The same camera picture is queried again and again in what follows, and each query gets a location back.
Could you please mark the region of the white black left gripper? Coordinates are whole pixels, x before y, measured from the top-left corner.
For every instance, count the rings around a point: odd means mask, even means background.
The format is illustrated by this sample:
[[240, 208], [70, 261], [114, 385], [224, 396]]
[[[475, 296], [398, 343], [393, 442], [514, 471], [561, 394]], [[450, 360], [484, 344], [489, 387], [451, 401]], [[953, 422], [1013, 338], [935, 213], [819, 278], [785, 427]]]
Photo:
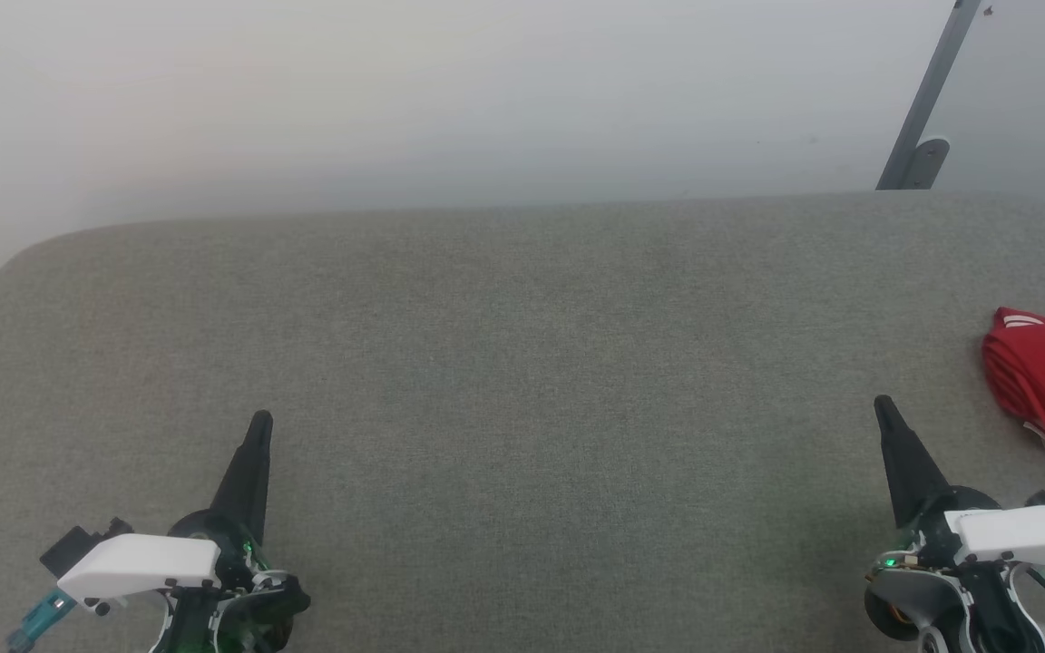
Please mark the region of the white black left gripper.
[[130, 596], [157, 599], [162, 622], [149, 653], [279, 653], [311, 598], [274, 568], [264, 542], [273, 416], [250, 417], [209, 504], [166, 536], [100, 542], [59, 579], [78, 608], [104, 616]]

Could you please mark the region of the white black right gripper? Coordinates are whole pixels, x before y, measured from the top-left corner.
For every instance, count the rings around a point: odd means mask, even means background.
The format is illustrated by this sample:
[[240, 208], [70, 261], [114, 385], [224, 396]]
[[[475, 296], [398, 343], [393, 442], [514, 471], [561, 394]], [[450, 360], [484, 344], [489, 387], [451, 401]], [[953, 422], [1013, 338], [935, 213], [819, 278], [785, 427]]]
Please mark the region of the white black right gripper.
[[1045, 653], [1045, 623], [1017, 588], [1029, 578], [1045, 590], [1045, 505], [950, 488], [893, 398], [878, 395], [874, 412], [903, 538], [867, 573], [870, 624], [918, 653]]

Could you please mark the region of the grey slanted metal bar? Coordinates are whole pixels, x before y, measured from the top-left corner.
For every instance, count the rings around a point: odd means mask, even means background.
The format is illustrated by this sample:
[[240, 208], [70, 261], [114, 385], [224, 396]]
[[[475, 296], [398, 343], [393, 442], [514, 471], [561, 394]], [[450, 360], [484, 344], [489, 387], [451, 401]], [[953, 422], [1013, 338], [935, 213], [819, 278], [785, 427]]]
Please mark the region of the grey slanted metal bar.
[[940, 40], [934, 47], [932, 59], [918, 85], [911, 108], [905, 114], [903, 127], [897, 133], [893, 148], [889, 151], [882, 174], [876, 182], [876, 190], [900, 190], [899, 185], [903, 181], [905, 166], [911, 159], [913, 150], [922, 141], [930, 140], [925, 137], [926, 127], [932, 118], [934, 108], [940, 100], [942, 90], [949, 78], [953, 64], [961, 52], [965, 38], [976, 14], [982, 8], [982, 3], [983, 0], [953, 0], [952, 11], [942, 29]]

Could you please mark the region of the grey metal bar bracket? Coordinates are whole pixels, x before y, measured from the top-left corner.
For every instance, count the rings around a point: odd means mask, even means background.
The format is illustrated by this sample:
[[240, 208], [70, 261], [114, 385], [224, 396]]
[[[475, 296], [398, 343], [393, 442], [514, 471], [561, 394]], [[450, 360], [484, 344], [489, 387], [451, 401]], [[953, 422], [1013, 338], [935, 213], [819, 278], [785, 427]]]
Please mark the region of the grey metal bar bracket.
[[930, 138], [918, 144], [905, 166], [900, 190], [931, 190], [944, 165], [951, 144], [946, 138]]

